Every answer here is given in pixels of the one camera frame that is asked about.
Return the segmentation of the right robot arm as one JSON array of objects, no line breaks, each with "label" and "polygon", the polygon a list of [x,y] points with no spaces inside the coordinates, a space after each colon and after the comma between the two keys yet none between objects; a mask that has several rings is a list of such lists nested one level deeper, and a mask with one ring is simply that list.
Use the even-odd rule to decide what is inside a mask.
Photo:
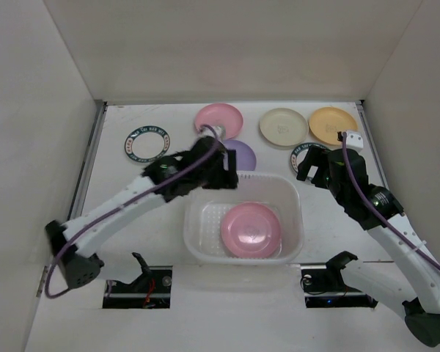
[{"label": "right robot arm", "polygon": [[298,165],[297,180],[330,190],[345,213],[393,259],[407,282],[397,282],[368,268],[358,257],[343,251],[326,262],[329,287],[345,286],[366,293],[400,316],[423,345],[440,345],[440,264],[412,228],[403,206],[382,186],[370,183],[365,160],[349,147],[308,149]]}]

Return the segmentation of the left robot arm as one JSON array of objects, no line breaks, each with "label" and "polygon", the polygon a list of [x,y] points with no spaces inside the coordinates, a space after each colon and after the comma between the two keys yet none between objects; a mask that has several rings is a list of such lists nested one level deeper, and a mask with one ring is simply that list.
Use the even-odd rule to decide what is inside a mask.
[{"label": "left robot arm", "polygon": [[196,188],[237,186],[236,152],[212,136],[203,136],[190,150],[165,155],[147,165],[131,184],[99,207],[64,224],[49,222],[45,232],[53,260],[48,272],[59,269],[68,290],[97,278],[142,290],[149,285],[151,275],[143,256],[134,252],[138,265],[121,274],[99,258],[100,247],[135,219]]}]

